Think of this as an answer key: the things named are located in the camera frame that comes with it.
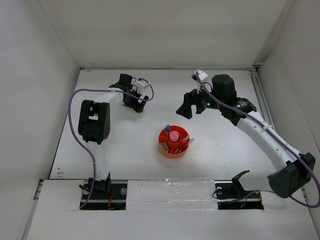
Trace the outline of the pink-capped patterned bottle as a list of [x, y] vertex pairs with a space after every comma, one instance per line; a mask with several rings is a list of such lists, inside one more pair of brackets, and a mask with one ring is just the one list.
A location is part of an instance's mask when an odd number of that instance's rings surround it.
[[179, 139], [180, 139], [180, 134], [179, 134], [178, 131], [173, 130], [173, 131], [171, 131], [171, 132], [169, 133], [168, 137], [169, 137], [169, 140], [170, 140], [172, 143], [176, 143], [176, 142], [178, 142]]

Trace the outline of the dark red orange-tipped pen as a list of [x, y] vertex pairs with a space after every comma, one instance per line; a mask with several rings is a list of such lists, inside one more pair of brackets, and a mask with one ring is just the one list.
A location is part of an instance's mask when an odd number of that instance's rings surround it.
[[181, 145], [183, 149], [187, 148], [195, 139], [192, 138], [188, 138], [187, 140], [185, 140], [183, 142], [183, 144]]

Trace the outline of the pink white mini stapler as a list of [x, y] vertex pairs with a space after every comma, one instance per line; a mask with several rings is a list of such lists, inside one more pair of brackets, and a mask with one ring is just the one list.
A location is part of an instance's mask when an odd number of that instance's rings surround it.
[[160, 145], [165, 152], [169, 151], [169, 148], [166, 142], [161, 142]]

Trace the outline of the red gel pen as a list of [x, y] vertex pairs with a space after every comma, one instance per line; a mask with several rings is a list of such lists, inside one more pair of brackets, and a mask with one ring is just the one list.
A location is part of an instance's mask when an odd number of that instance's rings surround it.
[[177, 148], [174, 153], [177, 154], [177, 153], [179, 153], [180, 151], [181, 151], [181, 149], [180, 149], [180, 148]]

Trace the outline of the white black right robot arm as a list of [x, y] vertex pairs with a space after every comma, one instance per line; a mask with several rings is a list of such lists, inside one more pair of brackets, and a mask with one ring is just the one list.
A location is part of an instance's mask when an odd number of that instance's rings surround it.
[[271, 160], [276, 171], [267, 177], [267, 187], [279, 197], [291, 197], [310, 182], [315, 157], [290, 146], [265, 122], [248, 99], [238, 97], [234, 80], [229, 75], [215, 75], [211, 79], [211, 90], [204, 86], [207, 78], [205, 72], [197, 70], [191, 77], [198, 87], [184, 94], [183, 103], [176, 111], [178, 115], [191, 119], [192, 106], [196, 107], [197, 114], [205, 109], [219, 110], [224, 118], [246, 133]]

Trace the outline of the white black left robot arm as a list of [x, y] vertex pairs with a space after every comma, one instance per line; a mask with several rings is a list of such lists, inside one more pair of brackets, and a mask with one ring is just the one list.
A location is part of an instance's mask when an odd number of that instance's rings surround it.
[[88, 199], [107, 199], [112, 195], [112, 183], [106, 160], [106, 144], [103, 143], [111, 132], [111, 107], [123, 103], [124, 106], [142, 113], [147, 101], [153, 99], [144, 94], [150, 83], [144, 78], [135, 79], [129, 74], [120, 74], [118, 82], [111, 84], [107, 91], [96, 100], [81, 103], [78, 134], [92, 153], [95, 164], [94, 177], [81, 186], [84, 191], [92, 191]]

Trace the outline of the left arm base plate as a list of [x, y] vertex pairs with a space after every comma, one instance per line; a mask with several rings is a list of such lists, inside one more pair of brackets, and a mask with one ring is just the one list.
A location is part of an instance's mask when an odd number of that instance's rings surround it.
[[89, 196], [88, 188], [80, 187], [82, 190], [80, 209], [84, 211], [122, 211], [126, 209], [128, 184], [112, 183], [110, 193], [93, 192], [88, 203], [81, 207]]

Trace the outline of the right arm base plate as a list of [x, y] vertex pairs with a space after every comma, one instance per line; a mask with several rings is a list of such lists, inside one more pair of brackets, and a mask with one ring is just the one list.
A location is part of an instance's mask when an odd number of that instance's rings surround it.
[[212, 197], [218, 210], [264, 210], [260, 191], [243, 190], [231, 180], [216, 181]]

